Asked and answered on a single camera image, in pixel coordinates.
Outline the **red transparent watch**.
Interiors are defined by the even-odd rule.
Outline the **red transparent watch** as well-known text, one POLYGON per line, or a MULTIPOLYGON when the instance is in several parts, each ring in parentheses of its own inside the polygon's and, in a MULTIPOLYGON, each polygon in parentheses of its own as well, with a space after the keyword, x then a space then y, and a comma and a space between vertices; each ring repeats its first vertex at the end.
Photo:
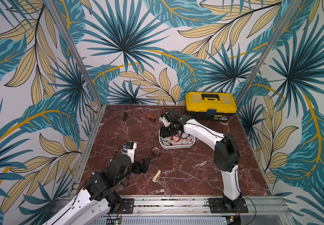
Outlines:
POLYGON ((181 136, 173 136, 170 138, 172 142, 179 142, 181 140, 181 136))

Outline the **white pink strap watch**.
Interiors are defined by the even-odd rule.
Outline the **white pink strap watch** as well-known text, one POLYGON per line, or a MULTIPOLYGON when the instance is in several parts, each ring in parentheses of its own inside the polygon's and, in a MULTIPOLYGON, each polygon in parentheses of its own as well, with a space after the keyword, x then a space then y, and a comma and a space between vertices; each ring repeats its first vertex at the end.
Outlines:
POLYGON ((190 145, 195 142, 195 139, 193 136, 188 135, 188 134, 183 134, 182 135, 182 144, 183 145, 190 145))

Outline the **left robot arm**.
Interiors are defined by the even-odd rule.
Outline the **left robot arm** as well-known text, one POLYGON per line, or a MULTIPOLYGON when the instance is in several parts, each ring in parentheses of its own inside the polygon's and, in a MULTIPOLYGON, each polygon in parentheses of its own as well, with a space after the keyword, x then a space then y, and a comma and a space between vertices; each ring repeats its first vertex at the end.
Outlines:
POLYGON ((50 218, 46 225, 88 225, 96 219, 122 210, 122 199, 116 187, 131 174, 147 173, 150 157, 135 160, 136 142, 127 141, 122 154, 116 153, 110 164, 93 172, 78 195, 50 218))

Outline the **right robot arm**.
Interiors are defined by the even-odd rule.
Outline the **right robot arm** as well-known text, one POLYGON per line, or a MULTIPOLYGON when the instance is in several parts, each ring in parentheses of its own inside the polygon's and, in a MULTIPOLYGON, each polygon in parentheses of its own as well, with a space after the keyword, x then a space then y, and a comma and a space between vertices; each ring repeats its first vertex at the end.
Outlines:
POLYGON ((231 134, 213 131, 187 114, 180 116, 173 109, 162 113, 159 121, 163 123, 160 137, 185 133, 201 140, 214 151, 214 164, 222 174, 223 198, 229 206, 237 206, 242 194, 238 181, 240 151, 235 138, 231 134))

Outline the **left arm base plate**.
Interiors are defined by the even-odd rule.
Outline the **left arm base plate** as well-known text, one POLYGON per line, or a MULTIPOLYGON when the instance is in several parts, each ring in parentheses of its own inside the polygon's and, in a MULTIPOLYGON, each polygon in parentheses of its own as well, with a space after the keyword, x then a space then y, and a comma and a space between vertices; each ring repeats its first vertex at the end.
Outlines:
POLYGON ((117 200, 110 204, 109 214, 133 214, 134 212, 134 199, 124 198, 117 200))

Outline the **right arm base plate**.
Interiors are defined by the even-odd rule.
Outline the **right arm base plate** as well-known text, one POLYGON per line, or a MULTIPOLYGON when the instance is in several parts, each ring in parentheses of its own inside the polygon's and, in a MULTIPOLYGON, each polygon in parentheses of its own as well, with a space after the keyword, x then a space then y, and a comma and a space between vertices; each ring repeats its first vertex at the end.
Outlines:
POLYGON ((240 196, 236 200, 230 200, 226 197, 209 198, 207 206, 211 213, 240 214, 249 212, 245 199, 240 196))

